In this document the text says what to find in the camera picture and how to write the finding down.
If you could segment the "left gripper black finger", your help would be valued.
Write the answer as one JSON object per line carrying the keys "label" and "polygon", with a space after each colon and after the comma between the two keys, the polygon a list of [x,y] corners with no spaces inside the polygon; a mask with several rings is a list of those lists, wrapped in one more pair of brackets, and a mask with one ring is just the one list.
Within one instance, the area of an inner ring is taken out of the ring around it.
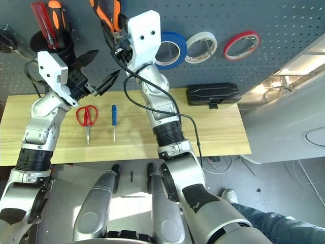
{"label": "left gripper black finger", "polygon": [[120,70],[117,70],[110,75],[108,75],[103,82],[96,86],[91,85],[89,82],[85,84],[85,88],[94,96],[102,96],[105,92],[107,92],[115,83],[119,76]]}
{"label": "left gripper black finger", "polygon": [[82,55],[80,55],[75,61],[74,61],[74,69],[80,70],[82,67],[86,67],[89,65],[96,55],[99,53],[99,50],[90,50]]}

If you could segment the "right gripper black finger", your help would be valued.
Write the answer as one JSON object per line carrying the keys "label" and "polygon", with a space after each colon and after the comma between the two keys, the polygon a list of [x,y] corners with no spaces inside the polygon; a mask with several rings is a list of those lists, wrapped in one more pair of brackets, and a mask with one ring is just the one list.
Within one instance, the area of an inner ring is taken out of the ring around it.
{"label": "right gripper black finger", "polygon": [[106,23],[101,23],[101,27],[107,45],[110,47],[111,50],[114,50],[116,42],[109,26]]}
{"label": "right gripper black finger", "polygon": [[124,14],[119,14],[118,24],[122,31],[127,32],[127,17]]}

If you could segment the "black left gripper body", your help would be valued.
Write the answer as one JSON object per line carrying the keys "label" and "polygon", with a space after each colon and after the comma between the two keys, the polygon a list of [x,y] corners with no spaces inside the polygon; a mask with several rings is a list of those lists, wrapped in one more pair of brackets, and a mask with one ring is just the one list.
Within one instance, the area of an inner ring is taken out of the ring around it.
{"label": "black left gripper body", "polygon": [[69,71],[67,87],[69,88],[73,99],[79,101],[90,94],[90,91],[85,86],[87,82],[88,79],[80,70],[73,69]]}

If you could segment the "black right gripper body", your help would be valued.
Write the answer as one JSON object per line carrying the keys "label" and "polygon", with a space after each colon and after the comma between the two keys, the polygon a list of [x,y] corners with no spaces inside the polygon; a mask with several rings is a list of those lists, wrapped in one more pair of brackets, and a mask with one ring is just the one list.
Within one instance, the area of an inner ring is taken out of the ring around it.
{"label": "black right gripper body", "polygon": [[132,59],[133,51],[129,36],[122,36],[118,32],[112,34],[113,46],[111,48],[111,55],[113,59],[121,67],[127,67]]}

